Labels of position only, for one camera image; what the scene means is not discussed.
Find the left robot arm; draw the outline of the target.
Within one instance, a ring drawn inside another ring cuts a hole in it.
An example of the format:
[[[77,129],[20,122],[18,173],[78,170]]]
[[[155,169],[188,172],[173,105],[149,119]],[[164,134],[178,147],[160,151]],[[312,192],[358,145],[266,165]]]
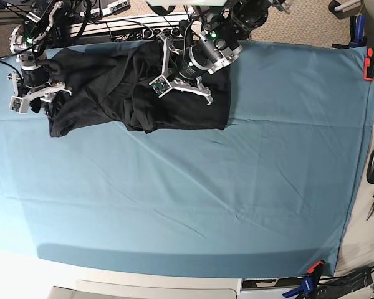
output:
[[[269,8],[289,13],[292,1],[226,1],[223,7],[201,9],[190,21],[180,23],[183,48],[176,59],[177,77],[193,81],[233,63],[242,51],[240,41],[261,27]]]

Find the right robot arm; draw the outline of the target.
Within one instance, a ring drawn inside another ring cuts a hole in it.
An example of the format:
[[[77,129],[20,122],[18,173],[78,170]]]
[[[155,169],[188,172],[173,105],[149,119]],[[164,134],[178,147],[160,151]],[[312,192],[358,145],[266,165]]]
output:
[[[69,9],[70,4],[65,1],[35,1],[22,24],[13,30],[9,45],[21,70],[9,75],[14,87],[10,111],[38,112],[42,102],[52,103],[58,92],[69,90],[64,82],[51,79],[51,75],[60,73],[62,66],[46,55],[49,36]]]

